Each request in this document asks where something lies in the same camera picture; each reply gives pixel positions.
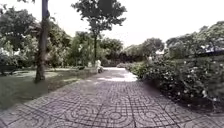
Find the bush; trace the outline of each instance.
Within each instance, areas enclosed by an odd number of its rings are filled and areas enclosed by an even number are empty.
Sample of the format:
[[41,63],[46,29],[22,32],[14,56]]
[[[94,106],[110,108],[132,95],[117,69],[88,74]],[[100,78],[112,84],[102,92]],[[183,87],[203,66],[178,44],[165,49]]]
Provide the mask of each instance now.
[[163,94],[194,108],[214,109],[223,103],[224,67],[203,60],[200,62],[163,61],[132,65],[131,72],[147,81]]

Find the paving tile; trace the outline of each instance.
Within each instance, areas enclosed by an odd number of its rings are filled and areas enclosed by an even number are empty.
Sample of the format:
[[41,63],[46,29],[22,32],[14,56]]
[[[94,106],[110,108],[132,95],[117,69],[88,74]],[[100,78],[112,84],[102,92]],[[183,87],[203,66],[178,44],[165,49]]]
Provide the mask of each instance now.
[[110,69],[0,112],[0,128],[223,127],[223,114],[191,112],[123,69]]

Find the tiled pavement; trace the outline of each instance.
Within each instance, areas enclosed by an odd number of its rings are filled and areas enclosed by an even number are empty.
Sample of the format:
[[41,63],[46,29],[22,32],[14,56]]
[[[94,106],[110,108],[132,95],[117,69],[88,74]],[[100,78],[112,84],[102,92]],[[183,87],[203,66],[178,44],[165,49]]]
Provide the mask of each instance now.
[[0,113],[0,128],[224,128],[224,115],[193,113],[109,69]]

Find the distant tree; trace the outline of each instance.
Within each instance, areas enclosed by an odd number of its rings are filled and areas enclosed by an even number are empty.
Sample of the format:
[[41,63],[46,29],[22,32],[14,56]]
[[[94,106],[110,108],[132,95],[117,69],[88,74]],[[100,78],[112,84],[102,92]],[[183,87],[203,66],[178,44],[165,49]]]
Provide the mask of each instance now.
[[155,57],[157,51],[162,51],[164,49],[164,43],[158,38],[147,39],[142,44],[142,53],[145,57]]
[[112,25],[121,25],[125,18],[120,16],[126,8],[117,0],[79,0],[72,7],[81,12],[82,20],[87,19],[94,38],[94,63],[97,59],[97,38],[103,30],[111,30]]
[[100,48],[106,52],[107,59],[117,60],[123,49],[123,44],[120,40],[106,38],[100,42]]

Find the park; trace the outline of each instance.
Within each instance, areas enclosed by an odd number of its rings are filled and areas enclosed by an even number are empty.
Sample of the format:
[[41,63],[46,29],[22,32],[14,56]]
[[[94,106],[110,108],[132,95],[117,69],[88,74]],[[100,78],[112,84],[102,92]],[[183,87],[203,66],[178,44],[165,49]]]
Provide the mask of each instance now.
[[122,0],[69,4],[88,27],[74,36],[48,0],[41,21],[0,2],[0,128],[224,128],[224,20],[127,46],[104,34]]

